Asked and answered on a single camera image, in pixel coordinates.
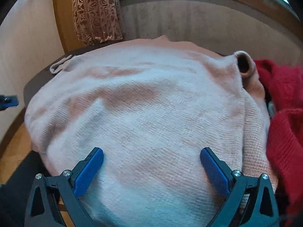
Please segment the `pink knitted sweater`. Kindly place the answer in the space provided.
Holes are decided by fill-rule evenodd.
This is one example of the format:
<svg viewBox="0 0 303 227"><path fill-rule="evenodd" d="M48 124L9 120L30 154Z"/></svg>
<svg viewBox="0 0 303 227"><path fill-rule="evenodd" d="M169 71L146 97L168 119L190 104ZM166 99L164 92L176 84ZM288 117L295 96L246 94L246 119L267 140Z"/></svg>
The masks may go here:
<svg viewBox="0 0 303 227"><path fill-rule="evenodd" d="M162 36L74 56L33 96L25 124L52 175L103 150L81 199L97 226L205 226L223 200L201 165L204 147L278 184L265 90L244 51L223 57Z"/></svg>

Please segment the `red knitted garment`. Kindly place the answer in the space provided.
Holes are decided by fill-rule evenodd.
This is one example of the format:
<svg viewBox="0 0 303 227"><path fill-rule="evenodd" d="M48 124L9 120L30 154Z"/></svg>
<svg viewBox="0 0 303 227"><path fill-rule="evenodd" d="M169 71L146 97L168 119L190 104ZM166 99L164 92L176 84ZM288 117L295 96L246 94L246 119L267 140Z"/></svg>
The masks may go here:
<svg viewBox="0 0 303 227"><path fill-rule="evenodd" d="M256 60L259 80L275 107L266 155L287 197L286 226L302 226L302 66Z"/></svg>

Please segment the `brown floral curtain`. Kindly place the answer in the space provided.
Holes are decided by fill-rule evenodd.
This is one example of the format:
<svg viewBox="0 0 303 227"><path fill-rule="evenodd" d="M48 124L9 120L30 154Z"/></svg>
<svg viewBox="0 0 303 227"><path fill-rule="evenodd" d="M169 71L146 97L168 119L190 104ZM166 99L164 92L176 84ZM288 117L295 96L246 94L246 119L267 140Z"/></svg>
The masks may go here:
<svg viewBox="0 0 303 227"><path fill-rule="evenodd" d="M120 0L72 0L76 36L86 45L122 40Z"/></svg>

